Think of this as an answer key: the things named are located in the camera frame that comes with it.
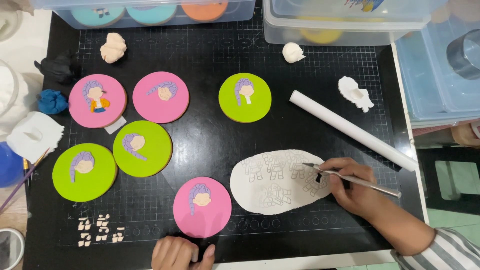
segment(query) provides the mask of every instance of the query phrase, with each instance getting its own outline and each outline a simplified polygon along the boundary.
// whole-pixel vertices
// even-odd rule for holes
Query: hand
[[[197,261],[198,246],[181,237],[167,236],[158,240],[152,253],[153,270],[211,270],[215,245],[207,248],[201,262]]]
[[[338,173],[341,175],[355,175],[366,181],[377,183],[377,179],[369,166],[360,165],[351,158],[329,159],[320,164],[319,168],[321,170],[340,169]],[[338,204],[347,211],[368,221],[380,214],[382,206],[390,202],[378,191],[358,184],[350,183],[350,189],[345,190],[340,177],[337,175],[329,175],[328,181],[330,190]]]

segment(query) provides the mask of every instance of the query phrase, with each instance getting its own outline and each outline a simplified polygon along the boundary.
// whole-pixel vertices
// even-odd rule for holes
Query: table
[[[25,14],[24,22],[19,32],[3,43],[0,43],[0,58],[6,60],[14,69],[21,73],[28,73],[32,77],[40,79],[38,71],[33,67],[33,60],[41,60],[46,55],[47,40],[48,40],[48,28],[50,23],[50,12],[36,11],[36,17],[29,17]],[[37,47],[31,48],[31,45],[37,44]],[[405,117],[408,125],[408,137],[412,140],[411,126],[407,113],[407,106],[405,101],[405,95],[403,92],[402,81],[399,73],[398,61],[396,57],[396,49],[393,46],[393,54],[397,70],[397,79],[400,84],[400,91],[402,97],[402,104],[405,113]],[[28,56],[18,52],[21,49],[32,49],[35,54],[28,54]],[[416,159],[416,153],[411,151],[409,147],[399,149],[400,151],[412,156]],[[417,183],[420,191],[421,205],[423,215],[426,222],[428,217],[425,208],[425,199],[423,196],[420,174],[417,170]],[[0,192],[0,200],[6,198],[10,192],[8,189],[4,189]],[[23,189],[17,195],[17,200],[5,210],[5,214],[0,216],[0,227],[13,227],[19,229],[25,233],[26,227],[26,207],[24,200]],[[10,223],[4,223],[3,219],[10,221]],[[268,269],[317,269],[317,268],[332,268],[332,267],[344,267],[352,265],[365,265],[392,262],[393,258],[389,254],[389,250],[364,252],[364,253],[350,253],[350,254],[338,254],[328,256],[315,256],[315,257],[302,257],[302,258],[286,258],[266,261],[248,261],[248,262],[236,262],[228,264],[219,264],[216,269],[244,269],[245,267],[259,268],[263,266]]]

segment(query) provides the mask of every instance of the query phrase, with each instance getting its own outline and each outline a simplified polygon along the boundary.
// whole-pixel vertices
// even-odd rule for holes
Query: cutting mat
[[[61,21],[54,23],[55,20],[60,19],[54,16],[51,31],[67,27]],[[78,52],[81,75],[110,75],[124,86],[129,100],[123,117],[128,123],[142,120],[131,102],[132,91],[142,77],[152,72],[167,71],[178,75],[189,88],[190,104],[180,119],[162,124],[173,142],[172,159],[162,172],[136,178],[119,170],[108,192],[85,203],[66,201],[52,190],[48,182],[54,159],[65,149],[80,143],[97,143],[112,149],[116,133],[108,135],[104,129],[81,127],[68,113],[54,116],[65,126],[66,132],[58,150],[40,167],[34,182],[32,204],[35,206],[31,209],[34,216],[28,223],[27,251],[34,252],[37,247],[33,245],[46,239],[43,243],[56,252],[45,259],[38,255],[33,258],[27,253],[27,263],[33,265],[39,260],[46,263],[57,258],[56,262],[64,261],[65,266],[75,269],[90,266],[93,261],[96,265],[117,269],[148,268],[155,240],[165,235],[181,235],[173,220],[172,205],[183,183],[197,176],[209,176],[230,191],[230,172],[237,162],[280,149],[301,149],[324,160],[349,156],[368,164],[381,185],[401,190],[408,200],[395,202],[421,218],[417,211],[421,206],[413,173],[398,172],[390,161],[288,102],[292,91],[299,90],[386,143],[409,145],[408,137],[405,140],[404,134],[399,135],[406,130],[406,124],[403,111],[400,111],[398,84],[395,81],[385,84],[383,78],[390,75],[383,76],[379,71],[382,65],[396,78],[390,47],[303,47],[306,58],[288,64],[281,54],[283,46],[268,44],[263,38],[260,7],[255,8],[252,20],[244,22],[115,29],[126,40],[128,49],[126,55],[112,65],[106,64],[100,56],[107,29],[70,31],[72,36],[78,35],[74,50]],[[62,46],[58,42],[65,38],[51,35],[49,54],[60,50]],[[381,51],[386,51],[390,57],[382,56],[385,63],[377,60]],[[240,72],[260,76],[272,92],[270,112],[254,123],[230,120],[218,104],[218,90],[223,81]],[[369,90],[375,106],[368,113],[361,112],[341,96],[336,84],[342,76],[353,77],[361,88]],[[44,87],[52,87],[49,84],[52,83],[46,82]],[[68,94],[70,88],[60,87]],[[37,195],[40,190],[53,194],[48,204],[54,206],[54,210],[37,206],[46,200]],[[48,221],[48,230],[52,232],[49,236],[40,235],[42,232],[38,229],[46,222],[45,214],[55,217],[54,221]],[[88,217],[95,223],[99,215],[106,214],[110,215],[107,240],[93,241],[90,247],[79,248],[78,219]],[[117,227],[125,228],[125,238],[121,243],[112,243]],[[100,234],[96,226],[89,232],[94,239]],[[330,244],[318,245],[316,237]],[[217,244],[217,262],[389,248],[367,222],[346,212],[331,195],[274,216],[247,212],[232,198],[232,216],[226,227],[215,236],[192,241],[201,249],[210,243]],[[356,244],[345,244],[352,241]],[[138,248],[136,252],[132,252],[134,247]],[[61,259],[60,254],[69,254],[71,259]],[[92,259],[90,264],[84,262],[87,254]]]

